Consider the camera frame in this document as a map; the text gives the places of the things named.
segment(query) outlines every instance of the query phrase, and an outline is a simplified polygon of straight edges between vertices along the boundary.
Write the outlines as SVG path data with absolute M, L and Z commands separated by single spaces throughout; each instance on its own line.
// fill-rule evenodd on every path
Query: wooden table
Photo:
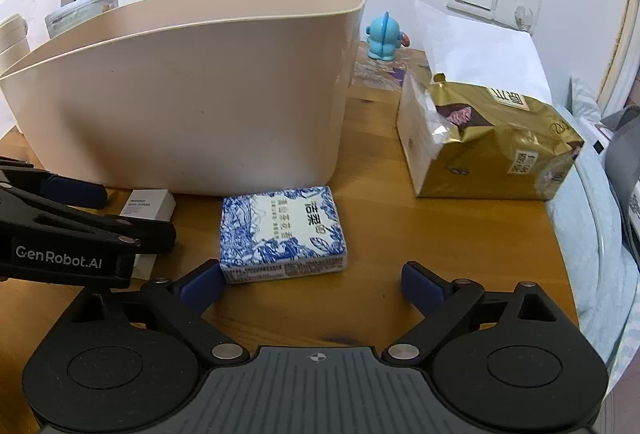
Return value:
M 258 344 L 366 344 L 381 350 L 420 320 L 400 294 L 405 261 L 441 277 L 468 277 L 511 291 L 538 281 L 575 321 L 572 293 L 541 202 L 416 199 L 395 129 L 399 94 L 356 83 L 349 90 L 334 191 L 349 250 L 344 273 L 229 287 L 205 316 L 250 350 Z M 0 154 L 36 160 L 22 135 Z M 119 213 L 128 192 L 111 194 Z M 176 195 L 177 244 L 155 277 L 177 278 L 218 255 L 221 201 Z M 0 284 L 0 432 L 37 432 L 20 374 L 75 287 Z

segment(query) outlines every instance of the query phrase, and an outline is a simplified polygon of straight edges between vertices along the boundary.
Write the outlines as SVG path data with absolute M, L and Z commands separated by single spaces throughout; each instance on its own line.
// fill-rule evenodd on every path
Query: gray bag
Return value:
M 627 106 L 602 123 L 615 134 L 607 148 L 604 170 L 622 216 L 623 239 L 640 267 L 640 240 L 631 224 L 629 208 L 640 214 L 634 188 L 640 179 L 640 106 Z

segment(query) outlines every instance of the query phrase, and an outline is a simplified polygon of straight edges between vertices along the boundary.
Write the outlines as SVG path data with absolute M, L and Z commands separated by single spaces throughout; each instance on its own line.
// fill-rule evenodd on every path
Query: white paper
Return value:
M 444 14 L 420 1 L 415 11 L 432 74 L 517 92 L 553 104 L 531 36 L 493 24 Z
M 14 114 L 11 112 L 11 108 L 4 98 L 4 93 L 0 91 L 0 138 L 11 131 L 15 124 Z

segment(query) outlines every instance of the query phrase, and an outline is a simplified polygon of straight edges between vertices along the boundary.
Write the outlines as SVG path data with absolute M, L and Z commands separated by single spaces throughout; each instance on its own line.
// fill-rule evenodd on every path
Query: white plastic storage bin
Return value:
M 237 195 L 334 172 L 365 0 L 143 0 L 44 43 L 0 87 L 46 169 Z

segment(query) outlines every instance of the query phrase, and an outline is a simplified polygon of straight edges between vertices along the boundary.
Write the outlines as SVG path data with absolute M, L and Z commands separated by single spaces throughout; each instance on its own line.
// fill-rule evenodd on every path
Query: gold foil bag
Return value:
M 548 200 L 584 144 L 548 104 L 414 65 L 398 133 L 420 197 Z

